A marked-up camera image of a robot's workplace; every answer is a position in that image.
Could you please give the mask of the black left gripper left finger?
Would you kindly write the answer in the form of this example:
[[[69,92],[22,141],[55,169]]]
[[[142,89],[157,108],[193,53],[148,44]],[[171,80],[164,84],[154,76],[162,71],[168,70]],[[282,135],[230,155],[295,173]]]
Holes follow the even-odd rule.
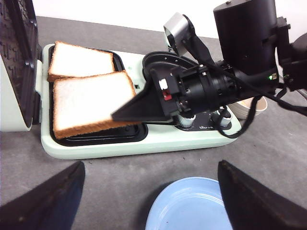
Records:
[[[2,230],[69,230],[78,211],[85,180],[82,161],[52,176],[0,208]]]

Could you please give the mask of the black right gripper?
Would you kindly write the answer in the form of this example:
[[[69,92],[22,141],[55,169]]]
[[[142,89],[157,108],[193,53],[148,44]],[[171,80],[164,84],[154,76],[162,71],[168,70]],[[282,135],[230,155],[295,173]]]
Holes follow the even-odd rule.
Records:
[[[176,115],[196,115],[233,103],[239,85],[207,66],[151,64],[143,90],[112,113],[114,121],[169,123]]]

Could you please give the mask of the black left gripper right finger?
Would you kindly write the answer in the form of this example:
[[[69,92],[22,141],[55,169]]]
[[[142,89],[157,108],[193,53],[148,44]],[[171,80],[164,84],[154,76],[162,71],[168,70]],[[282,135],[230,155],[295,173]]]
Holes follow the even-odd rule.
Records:
[[[307,210],[226,160],[218,163],[224,206],[235,230],[305,230]]]

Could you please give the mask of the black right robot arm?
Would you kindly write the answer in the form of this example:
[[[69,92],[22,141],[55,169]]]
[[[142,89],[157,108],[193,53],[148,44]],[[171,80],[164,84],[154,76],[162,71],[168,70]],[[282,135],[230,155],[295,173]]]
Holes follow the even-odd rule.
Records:
[[[247,98],[266,96],[302,115],[306,108],[275,97],[278,66],[291,91],[307,87],[307,37],[289,41],[290,25],[276,16],[272,0],[230,0],[213,11],[223,60],[213,61],[191,20],[174,14],[164,25],[166,39],[182,57],[190,53],[197,64],[170,70],[150,67],[144,89],[112,114],[115,121],[172,123],[176,115],[196,115]]]

